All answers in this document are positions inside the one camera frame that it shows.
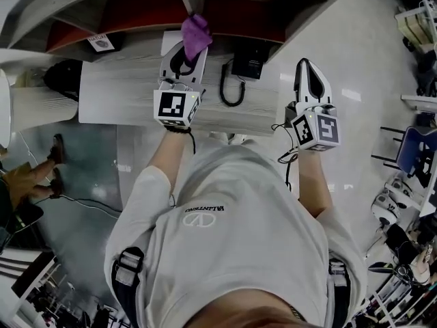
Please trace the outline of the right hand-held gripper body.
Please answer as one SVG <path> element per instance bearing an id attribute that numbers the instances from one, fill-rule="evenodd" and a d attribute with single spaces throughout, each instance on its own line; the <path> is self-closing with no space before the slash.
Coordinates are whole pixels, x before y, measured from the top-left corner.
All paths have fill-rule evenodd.
<path id="1" fill-rule="evenodd" d="M 285 108 L 285 127 L 291 128 L 299 150 L 325 152 L 341 144 L 337 109 L 332 104 L 311 105 L 297 110 L 291 102 Z"/>

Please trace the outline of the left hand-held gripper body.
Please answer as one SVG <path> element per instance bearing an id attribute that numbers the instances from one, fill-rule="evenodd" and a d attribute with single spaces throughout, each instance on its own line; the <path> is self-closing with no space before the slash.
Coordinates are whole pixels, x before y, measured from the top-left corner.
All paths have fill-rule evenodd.
<path id="1" fill-rule="evenodd" d="M 206 92 L 200 84 L 160 79 L 154 90 L 154 119 L 163 126 L 189 127 Z"/>

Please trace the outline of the purple wiping cloth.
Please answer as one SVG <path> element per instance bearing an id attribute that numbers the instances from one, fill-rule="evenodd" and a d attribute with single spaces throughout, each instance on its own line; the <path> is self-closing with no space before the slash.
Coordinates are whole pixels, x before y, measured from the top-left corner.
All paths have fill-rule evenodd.
<path id="1" fill-rule="evenodd" d="M 212 44 L 207 20 L 199 14 L 190 15 L 181 27 L 185 58 L 189 62 Z"/>

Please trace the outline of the person's left forearm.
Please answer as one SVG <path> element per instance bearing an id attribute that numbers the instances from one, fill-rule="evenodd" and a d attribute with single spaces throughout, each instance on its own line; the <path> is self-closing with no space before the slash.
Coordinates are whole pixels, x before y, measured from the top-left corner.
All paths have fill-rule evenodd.
<path id="1" fill-rule="evenodd" d="M 166 130 L 158 148 L 147 165 L 158 168 L 166 175 L 171 186 L 171 193 L 175 188 L 187 136 L 189 136 L 188 128 L 171 126 L 169 130 Z"/>

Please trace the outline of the person's right forearm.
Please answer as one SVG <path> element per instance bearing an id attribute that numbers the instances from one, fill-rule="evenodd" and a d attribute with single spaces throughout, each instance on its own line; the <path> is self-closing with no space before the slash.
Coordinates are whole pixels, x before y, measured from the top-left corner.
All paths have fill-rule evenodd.
<path id="1" fill-rule="evenodd" d="M 307 211 L 317 218 L 326 209 L 333 207 L 322 161 L 318 152 L 298 152 L 299 201 Z"/>

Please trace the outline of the light wood-grain table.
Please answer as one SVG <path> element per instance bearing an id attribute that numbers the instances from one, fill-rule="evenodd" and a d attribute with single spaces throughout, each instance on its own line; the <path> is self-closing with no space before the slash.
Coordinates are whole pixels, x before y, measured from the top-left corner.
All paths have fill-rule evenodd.
<path id="1" fill-rule="evenodd" d="M 79 121 L 88 124 L 148 126 L 153 118 L 153 92 L 158 88 L 163 33 L 128 34 L 121 51 L 83 63 Z M 221 68 L 234 56 L 231 38 L 217 38 L 208 51 L 201 84 L 206 92 L 192 128 L 248 135 L 270 135 L 277 117 L 280 72 L 267 63 L 260 79 L 246 80 L 244 100 L 237 107 L 219 98 Z"/>

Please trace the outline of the white paper sheet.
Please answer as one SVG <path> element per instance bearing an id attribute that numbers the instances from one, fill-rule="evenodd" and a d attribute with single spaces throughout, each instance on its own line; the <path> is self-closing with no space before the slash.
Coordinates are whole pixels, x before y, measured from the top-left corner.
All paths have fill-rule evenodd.
<path id="1" fill-rule="evenodd" d="M 165 31 L 163 33 L 160 55 L 166 56 L 174 47 L 179 51 L 183 46 L 183 37 L 181 30 Z"/>

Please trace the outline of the black flat box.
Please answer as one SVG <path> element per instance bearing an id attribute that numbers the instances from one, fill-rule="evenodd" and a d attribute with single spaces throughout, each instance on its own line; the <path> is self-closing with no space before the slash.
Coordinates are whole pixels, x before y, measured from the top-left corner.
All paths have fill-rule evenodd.
<path id="1" fill-rule="evenodd" d="M 259 80 L 269 50 L 270 44 L 265 40 L 242 39 L 236 44 L 231 73 L 239 77 Z"/>

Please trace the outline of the blue chair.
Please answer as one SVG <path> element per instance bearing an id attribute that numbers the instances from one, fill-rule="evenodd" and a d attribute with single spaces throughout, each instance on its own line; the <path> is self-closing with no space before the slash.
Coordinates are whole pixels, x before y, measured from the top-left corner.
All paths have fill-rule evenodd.
<path id="1" fill-rule="evenodd" d="M 437 153 L 437 128 L 409 126 L 402 131 L 395 128 L 380 127 L 381 130 L 402 134 L 396 159 L 371 155 L 371 158 L 384 161 L 384 166 L 403 171 L 408 178 L 416 176 L 423 187 L 427 187 L 432 177 L 432 163 Z"/>

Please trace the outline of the white robot device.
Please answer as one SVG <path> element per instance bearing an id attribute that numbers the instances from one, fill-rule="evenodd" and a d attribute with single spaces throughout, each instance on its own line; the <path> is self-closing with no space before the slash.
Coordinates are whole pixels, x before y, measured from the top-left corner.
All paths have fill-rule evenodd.
<path id="1" fill-rule="evenodd" d="M 384 186 L 394 195 L 405 195 L 414 200 L 414 191 L 399 177 L 391 178 Z"/>
<path id="2" fill-rule="evenodd" d="M 376 196 L 371 205 L 371 211 L 383 226 L 396 224 L 400 216 L 398 203 L 392 198 L 388 190 L 384 190 Z"/>

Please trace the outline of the black office chair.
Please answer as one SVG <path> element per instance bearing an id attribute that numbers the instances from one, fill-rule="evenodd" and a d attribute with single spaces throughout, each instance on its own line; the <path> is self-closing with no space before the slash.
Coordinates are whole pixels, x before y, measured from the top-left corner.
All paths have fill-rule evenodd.
<path id="1" fill-rule="evenodd" d="M 437 98 L 437 54 L 434 51 L 419 58 L 416 79 L 418 96 Z"/>

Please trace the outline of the black backpack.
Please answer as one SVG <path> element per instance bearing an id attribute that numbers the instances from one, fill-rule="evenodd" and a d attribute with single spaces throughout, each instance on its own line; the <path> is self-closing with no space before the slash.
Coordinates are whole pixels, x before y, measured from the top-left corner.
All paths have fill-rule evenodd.
<path id="1" fill-rule="evenodd" d="M 83 62 L 75 59 L 63 60 L 51 66 L 44 74 L 44 84 L 62 96 L 79 101 Z"/>

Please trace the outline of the white wheeled cart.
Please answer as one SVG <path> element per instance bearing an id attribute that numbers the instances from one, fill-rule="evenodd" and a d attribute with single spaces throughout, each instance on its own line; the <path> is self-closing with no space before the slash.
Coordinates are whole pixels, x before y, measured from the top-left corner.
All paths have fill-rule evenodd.
<path id="1" fill-rule="evenodd" d="M 437 44 L 437 11 L 424 6 L 395 15 L 401 34 L 414 48 L 430 50 Z"/>

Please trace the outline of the white round table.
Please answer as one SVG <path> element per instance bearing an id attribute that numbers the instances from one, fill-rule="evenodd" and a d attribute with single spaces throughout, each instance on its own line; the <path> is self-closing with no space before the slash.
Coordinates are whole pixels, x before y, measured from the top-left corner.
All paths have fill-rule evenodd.
<path id="1" fill-rule="evenodd" d="M 0 68 L 0 146 L 28 128 L 72 119 L 78 103 L 47 87 L 14 87 Z"/>

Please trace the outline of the person's white t-shirt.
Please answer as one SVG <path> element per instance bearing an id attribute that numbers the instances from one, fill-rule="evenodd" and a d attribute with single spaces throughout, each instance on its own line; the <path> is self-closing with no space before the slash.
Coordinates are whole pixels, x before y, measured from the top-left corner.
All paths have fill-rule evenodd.
<path id="1" fill-rule="evenodd" d="M 108 239 L 104 275 L 134 328 L 185 328 L 213 300 L 262 290 L 307 328 L 343 328 L 367 291 L 346 216 L 314 218 L 255 141 L 207 138 L 174 207 L 170 183 L 147 166 Z"/>

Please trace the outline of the black round seat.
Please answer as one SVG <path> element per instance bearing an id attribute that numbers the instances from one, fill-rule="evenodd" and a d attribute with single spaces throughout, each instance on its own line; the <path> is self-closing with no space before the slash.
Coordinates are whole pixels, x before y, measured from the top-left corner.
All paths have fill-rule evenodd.
<path id="1" fill-rule="evenodd" d="M 45 249 L 46 243 L 38 227 L 43 210 L 33 204 L 23 204 L 15 212 L 0 216 L 0 253 L 7 247 Z"/>

